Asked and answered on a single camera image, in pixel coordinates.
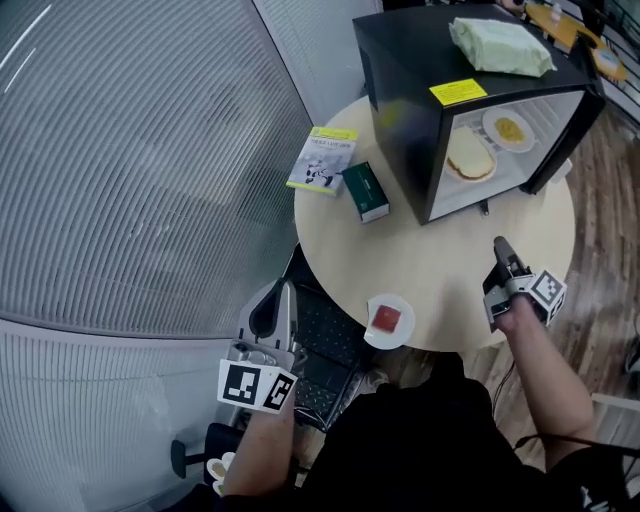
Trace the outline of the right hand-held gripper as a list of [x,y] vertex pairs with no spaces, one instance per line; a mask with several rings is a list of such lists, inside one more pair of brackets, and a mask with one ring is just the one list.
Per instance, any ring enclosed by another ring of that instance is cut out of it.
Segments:
[[541,323],[548,327],[562,308],[567,286],[548,270],[534,273],[520,266],[520,258],[503,236],[494,239],[497,264],[483,282],[484,308],[491,332],[496,319],[511,309],[512,299],[524,296]]

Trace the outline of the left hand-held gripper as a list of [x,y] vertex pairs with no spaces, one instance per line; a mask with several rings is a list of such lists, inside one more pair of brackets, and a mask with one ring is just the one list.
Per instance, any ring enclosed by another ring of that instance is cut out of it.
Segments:
[[[219,363],[217,400],[224,404],[280,414],[298,378],[291,372],[298,330],[297,293],[281,278],[256,292],[239,316],[239,338]],[[278,348],[262,345],[276,345]]]

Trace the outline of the black mini fridge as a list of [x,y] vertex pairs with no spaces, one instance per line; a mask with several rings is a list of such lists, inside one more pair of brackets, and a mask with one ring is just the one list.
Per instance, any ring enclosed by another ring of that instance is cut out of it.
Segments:
[[[538,193],[602,112],[591,50],[550,48],[556,71],[540,78],[476,71],[449,24],[493,19],[532,27],[489,4],[414,7],[357,18],[354,30],[377,143],[417,221],[427,224],[503,193]],[[520,114],[536,137],[514,153],[482,127],[491,108]]]

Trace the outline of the person's left forearm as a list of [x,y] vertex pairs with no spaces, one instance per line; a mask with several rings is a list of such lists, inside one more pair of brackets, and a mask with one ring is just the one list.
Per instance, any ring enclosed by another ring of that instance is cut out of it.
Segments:
[[261,496],[284,486],[294,439],[294,400],[278,414],[255,411],[225,476],[225,496]]

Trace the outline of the person's right forearm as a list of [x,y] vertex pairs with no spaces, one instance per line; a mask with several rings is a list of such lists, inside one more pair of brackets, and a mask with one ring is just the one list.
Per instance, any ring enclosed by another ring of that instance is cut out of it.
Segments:
[[500,315],[495,324],[511,349],[536,431],[548,436],[542,444],[545,465],[550,470],[583,448],[557,436],[594,439],[590,394],[552,342],[526,296],[512,298],[509,311]]

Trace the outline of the black utility cart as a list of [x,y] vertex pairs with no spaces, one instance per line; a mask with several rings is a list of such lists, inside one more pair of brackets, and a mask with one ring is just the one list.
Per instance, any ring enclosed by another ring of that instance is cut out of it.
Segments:
[[298,330],[291,372],[296,384],[296,418],[322,432],[355,397],[370,369],[374,351],[364,341],[364,327],[345,313],[313,275],[296,246],[281,278],[297,293]]

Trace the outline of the black office chair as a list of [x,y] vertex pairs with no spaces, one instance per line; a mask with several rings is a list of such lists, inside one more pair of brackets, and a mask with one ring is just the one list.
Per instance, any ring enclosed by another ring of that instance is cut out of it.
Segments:
[[201,470],[203,483],[198,484],[196,490],[209,498],[212,503],[216,503],[220,500],[220,496],[213,489],[214,477],[207,469],[207,462],[213,459],[222,459],[222,456],[227,452],[235,452],[241,437],[240,430],[214,422],[208,426],[204,448],[199,453],[188,449],[184,442],[174,439],[170,445],[171,468],[174,474],[182,480],[187,478],[189,469]]

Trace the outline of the dark green box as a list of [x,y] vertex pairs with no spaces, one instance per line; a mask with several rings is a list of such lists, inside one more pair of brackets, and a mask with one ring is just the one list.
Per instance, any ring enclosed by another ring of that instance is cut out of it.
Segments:
[[342,176],[362,224],[390,213],[389,200],[368,162],[346,169]]

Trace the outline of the white and yellow booklet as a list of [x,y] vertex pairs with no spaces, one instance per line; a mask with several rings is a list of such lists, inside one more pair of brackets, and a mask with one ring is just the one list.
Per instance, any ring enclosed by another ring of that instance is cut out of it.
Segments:
[[335,196],[350,166],[359,131],[314,126],[286,181],[286,186]]

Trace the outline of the person's black clothing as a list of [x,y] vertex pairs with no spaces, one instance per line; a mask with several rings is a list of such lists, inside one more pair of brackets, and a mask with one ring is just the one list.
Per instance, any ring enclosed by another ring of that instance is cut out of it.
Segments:
[[461,361],[443,355],[434,371],[417,387],[357,397],[299,489],[229,495],[215,512],[640,512],[620,455],[584,447],[549,471],[528,466]]

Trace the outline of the green wet wipes pack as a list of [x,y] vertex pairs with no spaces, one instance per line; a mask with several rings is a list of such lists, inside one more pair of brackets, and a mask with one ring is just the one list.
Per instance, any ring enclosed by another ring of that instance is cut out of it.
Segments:
[[551,53],[521,25],[456,17],[449,33],[476,71],[540,78],[557,70]]

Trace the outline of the orange round table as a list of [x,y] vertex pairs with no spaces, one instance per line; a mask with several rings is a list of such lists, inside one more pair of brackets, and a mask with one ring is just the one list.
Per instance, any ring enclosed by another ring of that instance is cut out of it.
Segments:
[[[568,49],[571,49],[578,40],[576,39],[577,32],[584,31],[587,33],[591,33],[593,37],[598,40],[597,48],[605,48],[614,53],[596,34],[594,34],[591,30],[589,30],[586,26],[581,24],[569,14],[565,14],[563,10],[562,18],[558,23],[554,23],[550,19],[550,11],[551,7],[548,5],[531,2],[527,2],[525,4],[526,18],[536,24],[547,36],[547,39],[549,41],[558,42]],[[602,70],[598,68],[596,63],[595,66],[600,74],[611,82],[623,82],[628,78],[627,70],[619,58],[618,68],[614,74],[603,73]]]

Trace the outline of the black metal railing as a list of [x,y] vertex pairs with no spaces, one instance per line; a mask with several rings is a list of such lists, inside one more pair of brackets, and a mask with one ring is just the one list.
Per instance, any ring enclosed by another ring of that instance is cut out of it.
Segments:
[[603,78],[609,101],[640,128],[640,0],[603,0],[602,39],[623,70]]

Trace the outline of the white metal frame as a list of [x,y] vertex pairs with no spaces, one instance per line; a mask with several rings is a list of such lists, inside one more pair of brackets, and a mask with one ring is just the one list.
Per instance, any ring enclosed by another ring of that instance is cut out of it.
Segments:
[[596,440],[640,448],[640,401],[593,393]]

